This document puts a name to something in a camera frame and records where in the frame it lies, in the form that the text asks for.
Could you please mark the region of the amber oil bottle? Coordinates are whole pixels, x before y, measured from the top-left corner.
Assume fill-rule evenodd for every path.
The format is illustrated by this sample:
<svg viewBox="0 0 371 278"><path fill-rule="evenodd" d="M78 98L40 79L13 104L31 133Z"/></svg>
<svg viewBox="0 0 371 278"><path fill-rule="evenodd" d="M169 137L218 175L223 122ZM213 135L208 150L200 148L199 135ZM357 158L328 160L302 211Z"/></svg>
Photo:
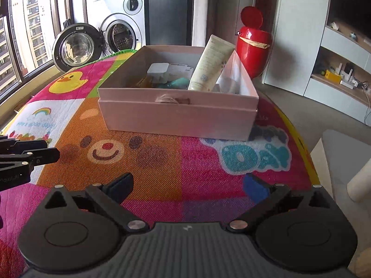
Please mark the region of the amber oil bottle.
<svg viewBox="0 0 371 278"><path fill-rule="evenodd" d="M140 81L138 81L135 85L134 88L153 88L153 83L152 83L152 77L151 76L146 76L143 77Z"/></svg>

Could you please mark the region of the white power adapter block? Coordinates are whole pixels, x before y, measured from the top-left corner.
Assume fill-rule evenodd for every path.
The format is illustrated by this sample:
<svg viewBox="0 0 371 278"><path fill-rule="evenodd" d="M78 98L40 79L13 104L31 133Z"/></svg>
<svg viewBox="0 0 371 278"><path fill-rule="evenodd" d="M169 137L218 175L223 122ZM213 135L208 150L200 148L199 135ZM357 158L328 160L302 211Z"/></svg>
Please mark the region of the white power adapter block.
<svg viewBox="0 0 371 278"><path fill-rule="evenodd" d="M168 81L169 63L152 63L147 70L147 76L152 83L165 84Z"/></svg>

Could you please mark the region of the teal plastic tool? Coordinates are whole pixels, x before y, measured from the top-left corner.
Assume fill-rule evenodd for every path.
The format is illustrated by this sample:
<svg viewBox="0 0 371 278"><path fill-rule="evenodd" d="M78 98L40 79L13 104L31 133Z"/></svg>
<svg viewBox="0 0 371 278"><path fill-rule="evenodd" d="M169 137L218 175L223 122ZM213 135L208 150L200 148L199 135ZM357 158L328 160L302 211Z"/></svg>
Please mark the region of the teal plastic tool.
<svg viewBox="0 0 371 278"><path fill-rule="evenodd" d="M167 83L159 83L156 88L166 88L166 89L176 89L176 90L186 90L188 89L190 80L187 78L180 78Z"/></svg>

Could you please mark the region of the white product box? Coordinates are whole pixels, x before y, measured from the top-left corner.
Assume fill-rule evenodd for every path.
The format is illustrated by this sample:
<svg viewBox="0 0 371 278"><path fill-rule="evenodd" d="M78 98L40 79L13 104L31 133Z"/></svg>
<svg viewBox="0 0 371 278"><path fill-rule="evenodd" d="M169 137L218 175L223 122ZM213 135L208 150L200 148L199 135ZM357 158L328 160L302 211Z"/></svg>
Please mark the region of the white product box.
<svg viewBox="0 0 371 278"><path fill-rule="evenodd" d="M168 81L174 81L176 79L185 78L190 80L193 74L194 68L185 64L173 63L170 64L166 76Z"/></svg>

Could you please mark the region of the white cream tube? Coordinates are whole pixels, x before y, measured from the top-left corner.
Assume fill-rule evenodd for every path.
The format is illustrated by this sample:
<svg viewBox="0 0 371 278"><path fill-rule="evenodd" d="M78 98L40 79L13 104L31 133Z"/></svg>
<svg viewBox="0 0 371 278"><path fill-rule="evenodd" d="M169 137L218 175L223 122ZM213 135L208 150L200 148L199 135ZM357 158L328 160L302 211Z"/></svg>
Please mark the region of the white cream tube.
<svg viewBox="0 0 371 278"><path fill-rule="evenodd" d="M234 44L211 35L193 71L187 89L211 92L234 51Z"/></svg>

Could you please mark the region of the colourful cartoon play mat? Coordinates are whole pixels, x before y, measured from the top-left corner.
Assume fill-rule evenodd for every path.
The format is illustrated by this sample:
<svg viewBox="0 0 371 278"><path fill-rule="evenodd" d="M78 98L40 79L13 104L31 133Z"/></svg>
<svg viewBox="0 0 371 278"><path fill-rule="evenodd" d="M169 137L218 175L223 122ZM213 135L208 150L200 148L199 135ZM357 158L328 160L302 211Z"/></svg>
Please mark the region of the colourful cartoon play mat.
<svg viewBox="0 0 371 278"><path fill-rule="evenodd" d="M318 182L298 131L266 95L260 96L245 142L108 130L97 90L131 55L127 50L59 77L1 130L20 141L44 140L60 151L58 162L36 167L29 183L1 193L2 277L25 270L19 233L57 184L83 190L130 172L134 189L123 206L152 224L228 222L260 200L251 175L294 190Z"/></svg>

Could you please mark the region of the washing machine door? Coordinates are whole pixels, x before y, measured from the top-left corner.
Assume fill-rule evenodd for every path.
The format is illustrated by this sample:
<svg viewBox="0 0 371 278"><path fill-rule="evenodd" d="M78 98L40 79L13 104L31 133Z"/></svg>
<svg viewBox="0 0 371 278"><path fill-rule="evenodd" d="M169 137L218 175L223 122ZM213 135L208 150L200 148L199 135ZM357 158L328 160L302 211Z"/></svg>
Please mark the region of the washing machine door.
<svg viewBox="0 0 371 278"><path fill-rule="evenodd" d="M104 49L102 33L87 23L72 24L56 37L52 49L54 65L68 72L100 59Z"/></svg>

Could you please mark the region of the yellow box on shelf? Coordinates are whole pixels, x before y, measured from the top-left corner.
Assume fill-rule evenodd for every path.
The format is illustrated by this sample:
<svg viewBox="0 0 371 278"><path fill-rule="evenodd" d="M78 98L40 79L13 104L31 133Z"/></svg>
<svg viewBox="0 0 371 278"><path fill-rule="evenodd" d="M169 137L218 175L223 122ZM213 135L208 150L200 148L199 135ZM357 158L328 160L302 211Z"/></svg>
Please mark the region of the yellow box on shelf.
<svg viewBox="0 0 371 278"><path fill-rule="evenodd" d="M324 74L324 77L328 80L328 81L331 81L335 84L340 84L341 81L342 81L342 77L337 74L337 73L333 73L332 71L329 71L329 70L326 70L325 74Z"/></svg>

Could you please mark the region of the white tv shelf unit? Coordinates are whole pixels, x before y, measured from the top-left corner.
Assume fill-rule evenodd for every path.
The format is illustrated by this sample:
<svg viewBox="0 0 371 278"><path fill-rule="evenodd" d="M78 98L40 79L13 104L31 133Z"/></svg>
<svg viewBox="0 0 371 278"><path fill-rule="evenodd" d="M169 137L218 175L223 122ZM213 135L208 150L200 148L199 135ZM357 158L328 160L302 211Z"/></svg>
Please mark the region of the white tv shelf unit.
<svg viewBox="0 0 371 278"><path fill-rule="evenodd" d="M326 70L341 83L328 81ZM304 96L370 126L370 38L339 19L326 25Z"/></svg>

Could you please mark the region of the pink cardboard box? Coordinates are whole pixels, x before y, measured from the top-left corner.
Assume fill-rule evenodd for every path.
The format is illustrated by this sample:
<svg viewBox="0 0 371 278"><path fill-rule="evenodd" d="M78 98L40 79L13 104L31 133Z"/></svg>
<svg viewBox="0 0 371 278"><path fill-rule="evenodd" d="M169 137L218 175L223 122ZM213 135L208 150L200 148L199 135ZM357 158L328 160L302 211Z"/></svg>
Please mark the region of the pink cardboard box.
<svg viewBox="0 0 371 278"><path fill-rule="evenodd" d="M233 53L222 72L237 81L235 94L139 88L153 63L197 65L202 47L148 45L98 88L99 107L109 130L245 141L255 121L259 95Z"/></svg>

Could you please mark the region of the white washing machine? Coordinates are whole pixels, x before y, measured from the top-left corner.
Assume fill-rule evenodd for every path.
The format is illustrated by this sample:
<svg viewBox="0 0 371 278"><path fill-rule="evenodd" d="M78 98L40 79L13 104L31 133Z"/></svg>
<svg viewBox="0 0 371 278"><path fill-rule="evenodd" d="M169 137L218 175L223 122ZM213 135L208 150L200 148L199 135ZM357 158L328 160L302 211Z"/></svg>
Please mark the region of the white washing machine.
<svg viewBox="0 0 371 278"><path fill-rule="evenodd" d="M102 36L102 54L139 50L147 44L147 0L94 0L88 23Z"/></svg>

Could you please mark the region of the red trash bin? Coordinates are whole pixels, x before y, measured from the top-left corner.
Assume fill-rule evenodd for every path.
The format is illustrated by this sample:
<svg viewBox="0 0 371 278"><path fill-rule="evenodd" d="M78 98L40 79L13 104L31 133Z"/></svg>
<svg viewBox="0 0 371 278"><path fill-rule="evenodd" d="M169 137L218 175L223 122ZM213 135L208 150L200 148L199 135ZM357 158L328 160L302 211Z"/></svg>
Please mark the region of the red trash bin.
<svg viewBox="0 0 371 278"><path fill-rule="evenodd" d="M254 6L246 6L240 13L243 26L237 32L237 54L251 79L264 70L270 56L272 34L261 29L263 14Z"/></svg>

